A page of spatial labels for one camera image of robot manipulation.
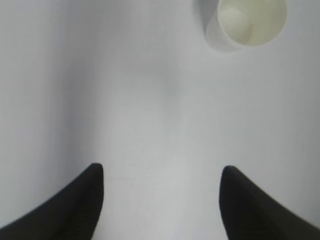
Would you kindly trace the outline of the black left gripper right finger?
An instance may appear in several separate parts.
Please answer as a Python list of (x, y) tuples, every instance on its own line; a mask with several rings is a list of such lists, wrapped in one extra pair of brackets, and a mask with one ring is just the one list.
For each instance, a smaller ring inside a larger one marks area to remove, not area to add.
[(223, 168), (219, 209), (229, 240), (318, 240), (320, 230), (266, 194), (235, 166)]

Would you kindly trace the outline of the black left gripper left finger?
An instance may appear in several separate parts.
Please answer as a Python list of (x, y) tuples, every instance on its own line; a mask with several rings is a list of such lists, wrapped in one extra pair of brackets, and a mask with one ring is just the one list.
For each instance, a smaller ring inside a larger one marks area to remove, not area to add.
[(104, 201), (104, 170), (92, 163), (52, 198), (0, 229), (2, 240), (90, 240)]

